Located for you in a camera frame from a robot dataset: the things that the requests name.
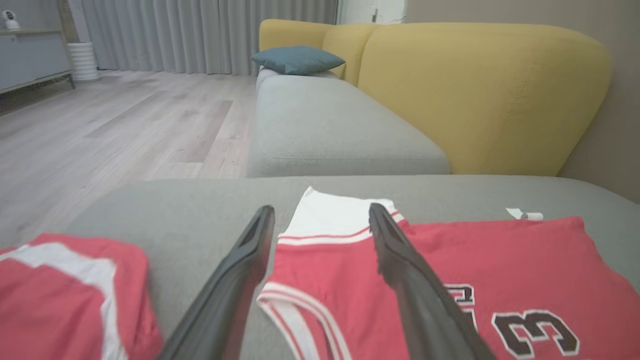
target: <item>number 3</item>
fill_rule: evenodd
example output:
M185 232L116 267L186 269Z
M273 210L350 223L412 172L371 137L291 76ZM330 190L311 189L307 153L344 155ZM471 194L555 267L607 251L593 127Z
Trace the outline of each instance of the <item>number 3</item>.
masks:
M563 356L574 356L580 350L580 341L564 321L547 310L528 310L519 313L495 313L493 327L498 331L507 350L517 359L535 357L532 341L549 340L543 326L553 327L557 335L553 336ZM515 328L523 329L527 336L519 336Z

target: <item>wooden floor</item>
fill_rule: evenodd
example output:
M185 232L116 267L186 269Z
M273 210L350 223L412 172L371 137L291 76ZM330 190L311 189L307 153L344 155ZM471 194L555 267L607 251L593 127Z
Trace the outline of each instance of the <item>wooden floor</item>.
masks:
M127 183L244 177L253 77L103 72L37 92L9 113L0 102L0 248L63 230Z

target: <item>yellow sofa backrest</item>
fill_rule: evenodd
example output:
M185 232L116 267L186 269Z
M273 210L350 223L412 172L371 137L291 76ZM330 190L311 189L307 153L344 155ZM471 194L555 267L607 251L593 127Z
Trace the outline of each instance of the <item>yellow sofa backrest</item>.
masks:
M602 44L546 25L265 20L260 50L309 45L430 137L453 174L555 176L607 93Z

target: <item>blue pillow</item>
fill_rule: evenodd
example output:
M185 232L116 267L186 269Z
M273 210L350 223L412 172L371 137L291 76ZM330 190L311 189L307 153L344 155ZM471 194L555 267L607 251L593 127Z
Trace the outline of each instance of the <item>blue pillow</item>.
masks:
M251 60L287 75L313 75L345 62L332 53L310 46L275 47L253 55Z

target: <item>printed number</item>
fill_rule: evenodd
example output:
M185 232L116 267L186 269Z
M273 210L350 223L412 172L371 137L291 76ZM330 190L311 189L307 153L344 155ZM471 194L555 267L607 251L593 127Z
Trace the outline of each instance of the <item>printed number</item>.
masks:
M476 304L476 298L474 298L474 287L469 284L446 284L445 287L453 297L453 301L460 306L462 312L467 317L467 320L473 324L477 331L478 325L476 323L476 314L472 308L468 307Z
M574 356L580 349L580 341L569 329L564 321L546 310L528 310L519 313L495 313L493 326L502 338L507 350L517 359L532 359L535 357L532 341L549 340L549 335L543 327L553 327L557 334L553 339L563 356ZM515 329L521 328L527 334L519 336Z

